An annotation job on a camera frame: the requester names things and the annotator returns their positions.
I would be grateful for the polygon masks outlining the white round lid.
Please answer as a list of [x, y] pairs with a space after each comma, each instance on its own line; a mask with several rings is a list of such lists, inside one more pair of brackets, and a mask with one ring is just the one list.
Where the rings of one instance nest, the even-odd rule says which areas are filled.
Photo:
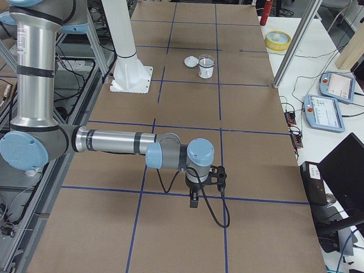
[[198, 65], [198, 58], [196, 58], [194, 56], [188, 56], [184, 59], [184, 64], [188, 68], [194, 68]]

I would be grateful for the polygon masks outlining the clear plastic funnel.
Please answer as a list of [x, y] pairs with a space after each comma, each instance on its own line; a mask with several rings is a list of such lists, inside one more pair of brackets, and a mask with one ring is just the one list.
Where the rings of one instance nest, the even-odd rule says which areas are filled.
[[214, 58], [211, 55], [203, 54], [198, 57], [198, 65], [202, 68], [214, 67]]

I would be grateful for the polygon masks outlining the white enamel cup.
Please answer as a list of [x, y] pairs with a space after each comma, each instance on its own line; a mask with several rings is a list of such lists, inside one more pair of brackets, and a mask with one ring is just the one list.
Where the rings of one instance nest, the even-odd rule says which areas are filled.
[[214, 67], [212, 68], [202, 68], [200, 66], [199, 67], [199, 72], [198, 72], [198, 75], [201, 77], [201, 78], [204, 78], [204, 79], [209, 79], [213, 76], [213, 69]]

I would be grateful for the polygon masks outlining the lower orange black connector box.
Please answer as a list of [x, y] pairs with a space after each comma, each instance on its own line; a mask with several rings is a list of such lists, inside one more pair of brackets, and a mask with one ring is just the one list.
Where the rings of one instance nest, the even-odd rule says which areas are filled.
[[295, 149], [303, 148], [303, 143], [302, 143], [303, 135], [301, 131], [290, 131], [290, 137], [292, 145]]

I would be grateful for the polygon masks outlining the orange black connector box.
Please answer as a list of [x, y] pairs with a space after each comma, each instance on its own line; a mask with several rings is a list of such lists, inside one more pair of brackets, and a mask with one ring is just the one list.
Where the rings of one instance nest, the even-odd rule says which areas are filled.
[[288, 126], [296, 125], [296, 113], [295, 111], [285, 111], [284, 113], [286, 123]]
[[290, 137], [292, 145], [295, 149], [303, 148], [303, 143], [302, 143], [303, 135], [301, 131], [290, 131]]

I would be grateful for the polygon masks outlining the black box with label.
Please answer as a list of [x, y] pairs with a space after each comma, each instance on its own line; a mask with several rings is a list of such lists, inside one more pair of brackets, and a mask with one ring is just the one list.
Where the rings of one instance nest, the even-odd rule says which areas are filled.
[[329, 205], [318, 164], [309, 161], [303, 162], [300, 166], [300, 174], [308, 202], [311, 205]]

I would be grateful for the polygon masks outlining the upper orange black connector box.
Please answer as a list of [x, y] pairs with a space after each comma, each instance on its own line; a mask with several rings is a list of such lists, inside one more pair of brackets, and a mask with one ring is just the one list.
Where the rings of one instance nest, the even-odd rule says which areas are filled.
[[284, 113], [286, 123], [288, 126], [296, 125], [296, 113], [295, 111], [285, 111]]

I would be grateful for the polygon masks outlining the black laptop screen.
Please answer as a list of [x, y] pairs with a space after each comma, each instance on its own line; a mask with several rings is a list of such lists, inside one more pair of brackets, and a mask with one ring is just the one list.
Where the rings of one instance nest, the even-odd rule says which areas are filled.
[[344, 209], [363, 211], [363, 142], [354, 133], [327, 154], [318, 169]]

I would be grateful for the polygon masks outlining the near teach pendant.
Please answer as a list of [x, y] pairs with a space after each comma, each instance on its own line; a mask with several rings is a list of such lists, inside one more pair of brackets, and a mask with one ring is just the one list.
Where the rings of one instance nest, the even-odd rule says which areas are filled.
[[303, 106], [310, 127], [337, 133], [345, 131], [339, 104], [335, 98], [307, 94]]

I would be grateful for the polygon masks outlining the teach pendant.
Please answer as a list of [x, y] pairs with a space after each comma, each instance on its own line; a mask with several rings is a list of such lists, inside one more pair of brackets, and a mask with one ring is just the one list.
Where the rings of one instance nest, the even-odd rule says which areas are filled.
[[345, 131], [339, 104], [335, 98], [307, 94], [303, 106], [310, 127], [337, 133]]
[[338, 72], [326, 71], [320, 77], [320, 93], [351, 104], [354, 101], [355, 79]]

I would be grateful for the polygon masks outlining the yellow tape roll with dish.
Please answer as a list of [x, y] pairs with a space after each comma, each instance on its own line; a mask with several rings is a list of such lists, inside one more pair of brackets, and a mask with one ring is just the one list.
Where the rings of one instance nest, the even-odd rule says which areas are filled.
[[270, 31], [266, 34], [266, 47], [273, 51], [285, 51], [288, 49], [292, 38], [283, 31]]

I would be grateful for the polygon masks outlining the wooden plank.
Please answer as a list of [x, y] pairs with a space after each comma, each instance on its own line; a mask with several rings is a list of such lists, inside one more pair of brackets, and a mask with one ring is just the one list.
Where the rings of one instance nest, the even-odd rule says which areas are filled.
[[336, 67], [338, 69], [350, 70], [363, 55], [363, 32], [364, 26], [362, 24], [336, 60]]

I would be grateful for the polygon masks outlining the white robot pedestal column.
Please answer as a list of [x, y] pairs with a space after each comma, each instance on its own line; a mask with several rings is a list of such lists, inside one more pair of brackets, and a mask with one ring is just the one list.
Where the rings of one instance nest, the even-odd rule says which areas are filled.
[[138, 59], [127, 2], [105, 0], [102, 5], [117, 55], [110, 91], [148, 93], [153, 67]]

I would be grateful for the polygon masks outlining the aluminium side frame rail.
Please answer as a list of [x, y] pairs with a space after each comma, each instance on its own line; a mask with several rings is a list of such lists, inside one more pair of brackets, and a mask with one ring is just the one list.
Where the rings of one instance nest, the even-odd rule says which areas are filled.
[[[60, 124], [84, 125], [105, 83], [96, 60], [61, 57], [53, 116]], [[1, 272], [25, 272], [53, 208], [73, 154], [46, 164], [34, 175], [1, 161]]]

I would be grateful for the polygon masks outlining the aluminium frame post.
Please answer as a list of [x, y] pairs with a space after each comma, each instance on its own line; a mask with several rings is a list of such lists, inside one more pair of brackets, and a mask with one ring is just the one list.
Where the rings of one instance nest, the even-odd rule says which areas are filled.
[[309, 26], [311, 25], [311, 22], [313, 21], [313, 18], [315, 17], [321, 4], [322, 0], [309, 1], [308, 6], [303, 14], [303, 17], [301, 18], [300, 23], [293, 35], [291, 44], [289, 45], [287, 52], [283, 57], [283, 60], [278, 68], [278, 71], [272, 83], [273, 88], [278, 88], [279, 85], [282, 83], [284, 76], [288, 72], [289, 66], [293, 61], [293, 58], [296, 55], [298, 47], [302, 42], [302, 40], [304, 39], [304, 36], [308, 31]]

